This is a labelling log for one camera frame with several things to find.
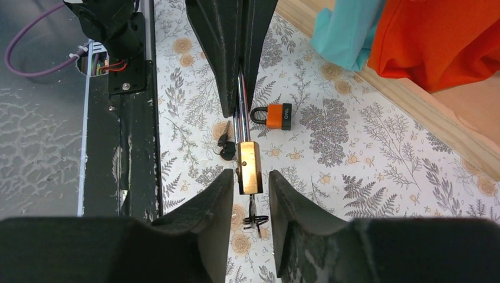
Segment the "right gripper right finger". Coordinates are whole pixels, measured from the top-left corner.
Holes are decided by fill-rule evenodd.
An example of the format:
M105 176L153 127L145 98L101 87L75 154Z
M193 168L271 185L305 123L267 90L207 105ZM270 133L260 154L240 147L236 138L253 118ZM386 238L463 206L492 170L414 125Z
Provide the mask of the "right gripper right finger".
M269 201L282 282L498 282L499 225L474 218L344 221L273 170Z

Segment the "orange black padlock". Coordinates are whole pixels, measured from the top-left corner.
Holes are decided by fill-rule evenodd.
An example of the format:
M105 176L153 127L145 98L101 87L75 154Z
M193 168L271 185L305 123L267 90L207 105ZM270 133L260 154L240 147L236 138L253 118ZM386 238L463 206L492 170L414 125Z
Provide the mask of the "orange black padlock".
M265 112L266 119L258 119L256 113ZM250 112L250 119L256 124L263 124L268 129L291 130L292 104L269 104L267 107L256 107Z

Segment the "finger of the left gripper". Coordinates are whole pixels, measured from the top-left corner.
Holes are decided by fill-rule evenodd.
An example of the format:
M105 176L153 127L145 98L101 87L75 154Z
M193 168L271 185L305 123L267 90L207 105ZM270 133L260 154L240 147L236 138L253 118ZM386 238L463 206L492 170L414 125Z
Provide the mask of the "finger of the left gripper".
M241 34L241 70L246 84L248 107L251 107L261 54L277 0L243 1Z
M214 73L224 117L233 115L239 70L242 1L186 1L186 13Z

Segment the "brass padlock with key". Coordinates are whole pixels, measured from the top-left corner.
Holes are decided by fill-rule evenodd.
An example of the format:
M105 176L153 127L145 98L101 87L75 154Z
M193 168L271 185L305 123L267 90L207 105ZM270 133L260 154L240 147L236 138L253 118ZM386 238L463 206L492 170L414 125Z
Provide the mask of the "brass padlock with key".
M244 74L240 71L237 78L233 127L238 161L236 174L239 193L242 195L256 195L263 192L259 145L251 140L249 122L248 91Z

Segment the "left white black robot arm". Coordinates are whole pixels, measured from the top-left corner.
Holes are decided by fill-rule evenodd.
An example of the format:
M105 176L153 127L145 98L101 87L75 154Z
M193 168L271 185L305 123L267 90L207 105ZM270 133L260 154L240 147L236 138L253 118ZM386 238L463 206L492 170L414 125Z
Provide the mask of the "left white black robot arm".
M65 1L83 33L119 60L135 57L140 40L131 21L133 1ZM233 115L243 74L252 103L262 48L276 1L186 1L186 15L214 73L224 117Z

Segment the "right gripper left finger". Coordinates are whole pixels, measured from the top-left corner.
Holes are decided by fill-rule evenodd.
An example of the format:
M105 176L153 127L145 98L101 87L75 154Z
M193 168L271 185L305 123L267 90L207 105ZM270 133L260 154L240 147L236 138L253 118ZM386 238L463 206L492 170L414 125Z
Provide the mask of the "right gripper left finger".
M1 221L2 282L224 282L233 171L144 223L129 217Z

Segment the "small brass padlock keys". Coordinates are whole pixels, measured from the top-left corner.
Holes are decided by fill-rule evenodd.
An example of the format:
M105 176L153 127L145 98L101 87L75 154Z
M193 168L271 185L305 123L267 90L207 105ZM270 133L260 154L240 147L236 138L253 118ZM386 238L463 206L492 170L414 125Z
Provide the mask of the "small brass padlock keys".
M261 226L269 221L269 216L257 215L256 212L257 209L256 209L255 195L250 195L248 217L243 218L242 220L243 229L245 230L256 229L258 232L258 236L262 238Z

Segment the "black key bunch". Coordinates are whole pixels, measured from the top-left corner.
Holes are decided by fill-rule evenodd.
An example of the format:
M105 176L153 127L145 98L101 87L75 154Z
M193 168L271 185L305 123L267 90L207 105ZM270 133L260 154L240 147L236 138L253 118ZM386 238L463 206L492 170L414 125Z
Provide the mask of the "black key bunch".
M228 121L223 128L222 134L219 136L217 141L217 149L214 153L219 155L223 160L231 161L236 155L236 145L234 142L230 141L229 131L231 129L231 121Z

